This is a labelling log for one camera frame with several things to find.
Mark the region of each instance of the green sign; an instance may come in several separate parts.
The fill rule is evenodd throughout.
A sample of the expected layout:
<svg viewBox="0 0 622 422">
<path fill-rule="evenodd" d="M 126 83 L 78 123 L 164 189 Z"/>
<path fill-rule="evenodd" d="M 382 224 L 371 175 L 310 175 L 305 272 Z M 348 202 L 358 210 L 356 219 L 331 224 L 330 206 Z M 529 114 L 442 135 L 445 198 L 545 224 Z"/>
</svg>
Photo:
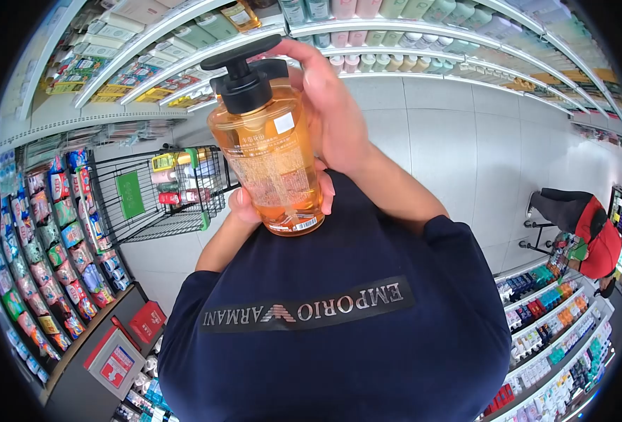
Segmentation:
<svg viewBox="0 0 622 422">
<path fill-rule="evenodd" d="M 115 180 L 117 182 L 119 196 L 121 197 L 121 212 L 123 213 L 123 218 L 130 219 L 144 213 L 140 183 L 138 182 L 138 172 L 118 175 Z"/>
</svg>

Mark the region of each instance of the barcode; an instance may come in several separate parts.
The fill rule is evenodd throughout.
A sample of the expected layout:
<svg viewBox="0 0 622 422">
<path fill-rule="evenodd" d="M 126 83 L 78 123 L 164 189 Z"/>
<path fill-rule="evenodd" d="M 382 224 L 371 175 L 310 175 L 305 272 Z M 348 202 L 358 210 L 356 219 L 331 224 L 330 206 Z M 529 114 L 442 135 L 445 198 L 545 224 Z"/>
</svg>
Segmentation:
<svg viewBox="0 0 622 422">
<path fill-rule="evenodd" d="M 315 217 L 313 217 L 312 219 L 310 219 L 307 222 L 299 223 L 299 224 L 294 225 L 292 227 L 292 230 L 295 230 L 295 231 L 304 230 L 306 228 L 311 227 L 312 225 L 314 225 L 317 222 L 318 222 L 318 220 Z"/>
</svg>

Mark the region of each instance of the black pump dispenser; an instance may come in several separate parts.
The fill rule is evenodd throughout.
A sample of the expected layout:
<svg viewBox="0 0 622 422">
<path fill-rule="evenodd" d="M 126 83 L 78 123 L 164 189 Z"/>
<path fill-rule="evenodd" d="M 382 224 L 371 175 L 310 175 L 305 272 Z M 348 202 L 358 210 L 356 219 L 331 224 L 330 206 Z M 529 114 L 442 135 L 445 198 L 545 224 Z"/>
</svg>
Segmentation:
<svg viewBox="0 0 622 422">
<path fill-rule="evenodd" d="M 273 93 L 269 80 L 281 77 L 281 66 L 271 63 L 275 59 L 262 60 L 249 65 L 246 60 L 271 50 L 280 42 L 279 34 L 270 35 L 201 62 L 203 70 L 227 68 L 227 75 L 213 78 L 210 84 L 214 92 L 222 96 L 222 101 L 229 113 L 245 114 L 271 100 Z M 287 64 L 285 64 L 285 73 L 287 75 Z"/>
</svg>

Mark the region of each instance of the gray pants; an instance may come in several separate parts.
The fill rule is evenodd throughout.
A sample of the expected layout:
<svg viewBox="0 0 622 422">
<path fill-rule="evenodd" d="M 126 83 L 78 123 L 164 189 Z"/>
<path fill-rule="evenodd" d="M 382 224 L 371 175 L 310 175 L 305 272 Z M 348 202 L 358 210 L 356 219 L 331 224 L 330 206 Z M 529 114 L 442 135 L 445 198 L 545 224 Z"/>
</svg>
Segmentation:
<svg viewBox="0 0 622 422">
<path fill-rule="evenodd" d="M 575 233 L 578 220 L 590 199 L 592 194 L 587 192 L 543 188 L 531 196 L 531 205 L 560 230 Z"/>
</svg>

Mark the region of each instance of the red can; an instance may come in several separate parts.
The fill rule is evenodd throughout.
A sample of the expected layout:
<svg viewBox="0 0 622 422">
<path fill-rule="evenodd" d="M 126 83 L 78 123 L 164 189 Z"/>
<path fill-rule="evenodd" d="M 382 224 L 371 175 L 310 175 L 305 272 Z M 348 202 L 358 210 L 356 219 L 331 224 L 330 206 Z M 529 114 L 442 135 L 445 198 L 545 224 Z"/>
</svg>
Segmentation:
<svg viewBox="0 0 622 422">
<path fill-rule="evenodd" d="M 180 196 L 177 192 L 163 192 L 158 194 L 158 203 L 160 204 L 179 204 Z"/>
</svg>

